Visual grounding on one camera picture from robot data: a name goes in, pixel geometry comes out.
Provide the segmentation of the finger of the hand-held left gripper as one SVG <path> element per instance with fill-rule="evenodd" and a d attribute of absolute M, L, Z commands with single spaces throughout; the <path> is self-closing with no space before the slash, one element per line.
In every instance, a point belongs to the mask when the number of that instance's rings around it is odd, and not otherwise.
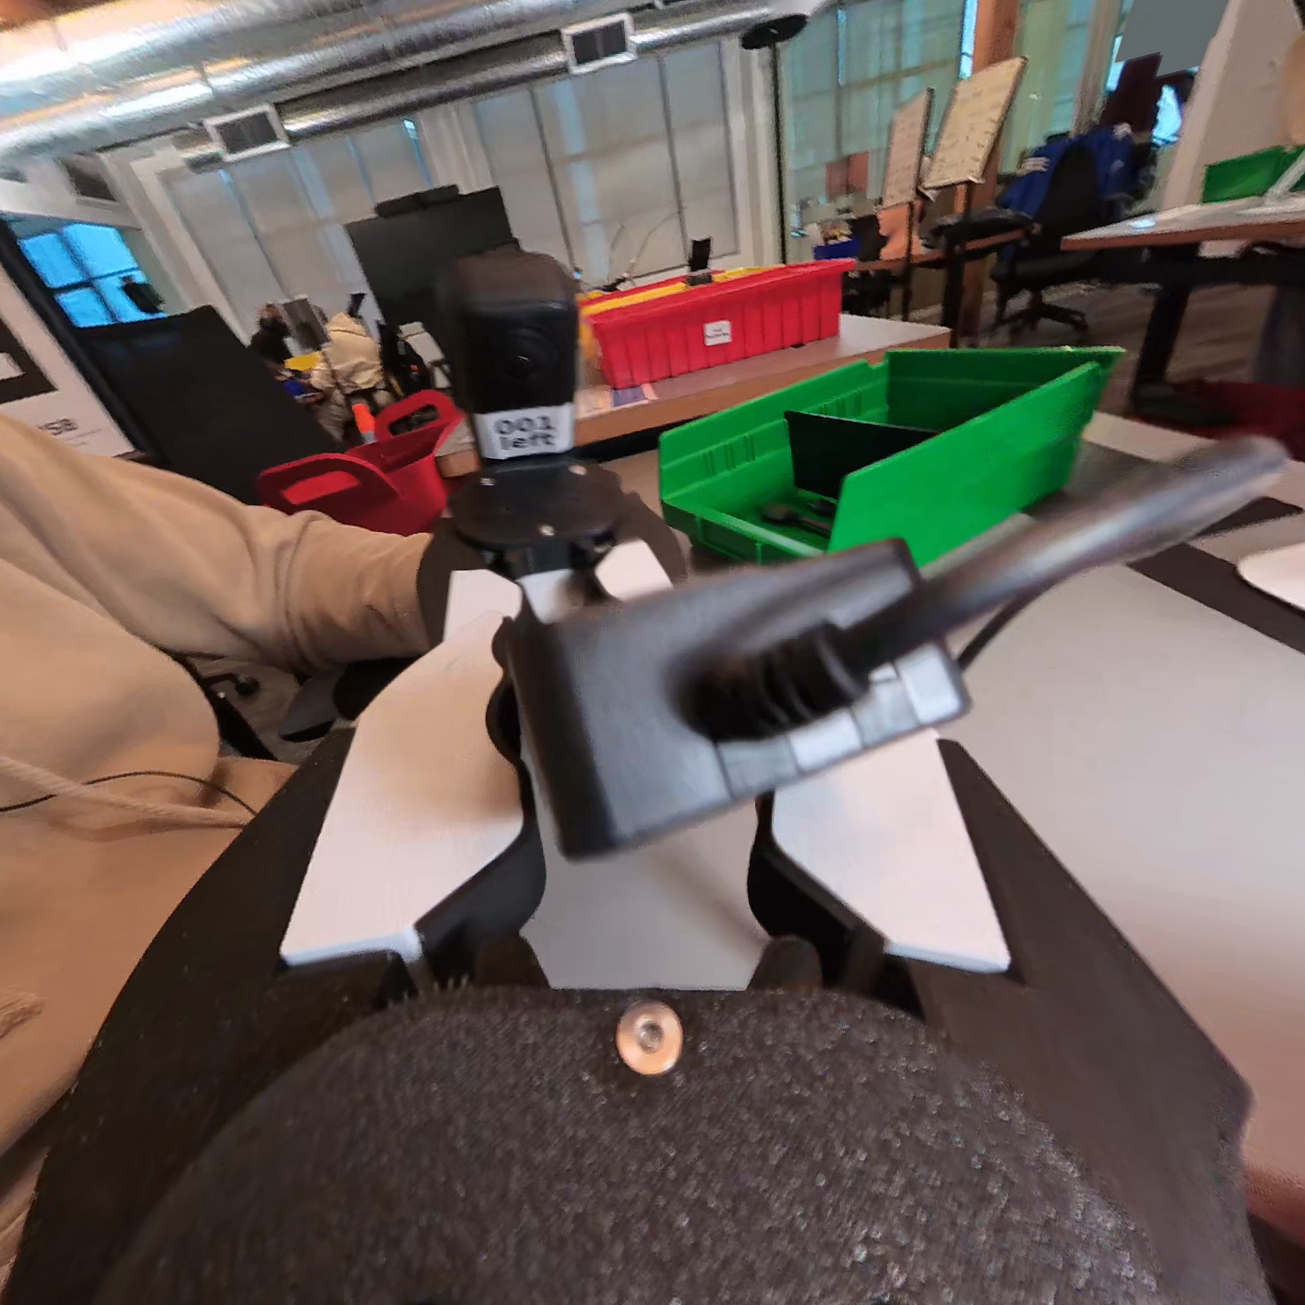
<path fill-rule="evenodd" d="M 449 577 L 444 650 L 494 654 L 500 628 L 514 622 L 523 606 L 520 588 L 488 569 L 461 569 Z"/>
<path fill-rule="evenodd" d="M 655 552 L 643 539 L 620 542 L 593 569 L 593 588 L 609 601 L 626 605 L 674 588 Z"/>

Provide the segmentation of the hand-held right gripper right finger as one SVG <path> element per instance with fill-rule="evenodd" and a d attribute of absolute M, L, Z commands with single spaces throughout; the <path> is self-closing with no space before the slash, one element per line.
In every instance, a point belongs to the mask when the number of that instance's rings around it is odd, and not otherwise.
<path fill-rule="evenodd" d="M 919 732 L 777 791 L 761 849 L 892 957 L 1003 974 L 1011 953 L 941 757 Z"/>

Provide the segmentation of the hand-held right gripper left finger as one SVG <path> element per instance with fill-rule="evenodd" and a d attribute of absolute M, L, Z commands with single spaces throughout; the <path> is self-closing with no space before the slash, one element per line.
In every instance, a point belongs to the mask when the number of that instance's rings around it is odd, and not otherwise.
<path fill-rule="evenodd" d="M 517 701 L 483 612 L 362 712 L 281 943 L 303 968 L 393 954 L 474 968 L 544 898 Z"/>

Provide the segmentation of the grey usb hub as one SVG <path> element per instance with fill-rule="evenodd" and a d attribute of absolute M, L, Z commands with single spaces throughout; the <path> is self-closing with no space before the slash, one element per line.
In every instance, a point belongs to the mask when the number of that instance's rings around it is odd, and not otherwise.
<path fill-rule="evenodd" d="M 921 575 L 901 542 L 745 566 L 557 622 L 522 614 L 517 718 L 570 859 L 620 853 L 969 710 L 949 637 L 1151 558 L 1264 496 L 1266 435 L 1148 463 Z"/>

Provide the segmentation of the green plastic bin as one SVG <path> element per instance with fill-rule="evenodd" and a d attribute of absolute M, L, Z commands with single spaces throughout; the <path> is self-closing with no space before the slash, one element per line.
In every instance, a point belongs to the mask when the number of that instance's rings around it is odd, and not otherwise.
<path fill-rule="evenodd" d="M 708 552 L 797 561 L 898 541 L 923 566 L 1066 488 L 1123 350 L 905 350 L 662 435 L 663 519 Z M 842 483 L 794 490 L 786 412 L 937 431 Z"/>

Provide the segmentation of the red slatted crate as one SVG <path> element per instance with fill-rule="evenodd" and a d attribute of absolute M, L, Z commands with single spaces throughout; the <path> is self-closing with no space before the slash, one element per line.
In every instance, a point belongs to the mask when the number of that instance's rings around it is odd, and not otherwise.
<path fill-rule="evenodd" d="M 582 313 L 610 389 L 674 381 L 839 334 L 851 258 L 777 266 L 719 288 Z"/>

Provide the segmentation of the black bin divider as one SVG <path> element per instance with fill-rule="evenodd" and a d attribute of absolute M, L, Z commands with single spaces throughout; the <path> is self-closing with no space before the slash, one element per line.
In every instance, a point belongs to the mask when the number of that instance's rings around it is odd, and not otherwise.
<path fill-rule="evenodd" d="M 843 482 L 937 437 L 937 431 L 860 418 L 786 412 L 794 490 L 837 501 Z"/>

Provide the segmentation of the person's beige hoodie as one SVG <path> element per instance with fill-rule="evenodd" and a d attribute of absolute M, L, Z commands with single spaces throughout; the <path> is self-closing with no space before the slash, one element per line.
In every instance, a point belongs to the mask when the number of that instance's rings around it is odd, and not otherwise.
<path fill-rule="evenodd" d="M 1 1150 L 14 1238 L 42 1144 L 174 908 L 290 772 L 223 755 L 200 687 L 3 564 Z"/>

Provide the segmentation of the black floor lamp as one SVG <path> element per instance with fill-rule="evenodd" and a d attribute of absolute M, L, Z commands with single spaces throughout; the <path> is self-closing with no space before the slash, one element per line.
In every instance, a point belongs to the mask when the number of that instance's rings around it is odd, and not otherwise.
<path fill-rule="evenodd" d="M 789 174 L 784 118 L 784 78 L 781 53 L 784 45 L 800 36 L 808 16 L 795 8 L 773 8 L 770 16 L 742 33 L 739 42 L 750 55 L 764 55 L 767 61 L 767 89 L 770 106 L 772 191 L 775 208 L 775 238 L 780 264 L 789 263 Z"/>

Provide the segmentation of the text board on stand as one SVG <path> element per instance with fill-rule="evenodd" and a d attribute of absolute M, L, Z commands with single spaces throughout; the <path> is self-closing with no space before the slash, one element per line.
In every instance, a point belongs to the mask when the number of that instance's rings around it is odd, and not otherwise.
<path fill-rule="evenodd" d="M 1025 67 L 1027 59 L 1022 56 L 1003 59 L 954 86 L 935 151 L 919 184 L 923 190 L 979 185 L 985 180 Z"/>
<path fill-rule="evenodd" d="M 892 115 L 881 208 L 902 207 L 918 198 L 933 101 L 935 93 L 927 87 Z"/>

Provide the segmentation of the black white marker sign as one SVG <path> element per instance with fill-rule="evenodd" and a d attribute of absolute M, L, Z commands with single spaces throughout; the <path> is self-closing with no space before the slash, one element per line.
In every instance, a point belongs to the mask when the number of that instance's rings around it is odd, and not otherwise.
<path fill-rule="evenodd" d="M 81 452 L 135 452 L 118 421 L 23 297 L 3 292 L 1 410 Z"/>

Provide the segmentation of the small green bin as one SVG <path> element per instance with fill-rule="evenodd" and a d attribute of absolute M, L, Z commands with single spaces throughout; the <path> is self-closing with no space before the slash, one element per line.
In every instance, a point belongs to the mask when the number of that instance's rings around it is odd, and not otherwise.
<path fill-rule="evenodd" d="M 1263 196 L 1288 174 L 1302 146 L 1271 146 L 1205 166 L 1199 204 L 1236 202 Z"/>

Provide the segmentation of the silver duct pipes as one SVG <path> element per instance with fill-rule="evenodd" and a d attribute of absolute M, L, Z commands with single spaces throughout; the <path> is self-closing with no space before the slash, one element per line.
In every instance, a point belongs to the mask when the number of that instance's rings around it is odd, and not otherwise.
<path fill-rule="evenodd" d="M 40 3 L 3 22 L 3 168 L 115 149 L 284 98 L 627 13 L 809 19 L 826 3 Z"/>

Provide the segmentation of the wooden post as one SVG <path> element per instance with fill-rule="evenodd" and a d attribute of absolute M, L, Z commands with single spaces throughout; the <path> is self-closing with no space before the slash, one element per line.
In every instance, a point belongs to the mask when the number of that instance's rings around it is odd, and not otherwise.
<path fill-rule="evenodd" d="M 1019 75 L 1006 70 L 989 75 L 991 67 L 1008 64 L 1017 56 L 1020 27 L 1020 2 L 979 2 L 972 34 L 972 75 L 994 89 L 983 92 L 986 125 L 992 128 L 989 149 L 980 179 L 968 188 L 965 212 L 991 207 L 1000 166 L 1000 140 L 1010 104 L 1014 101 Z M 965 347 L 977 342 L 983 313 L 988 255 L 977 243 L 968 246 L 963 280 L 957 283 L 957 309 L 952 323 L 952 345 Z"/>

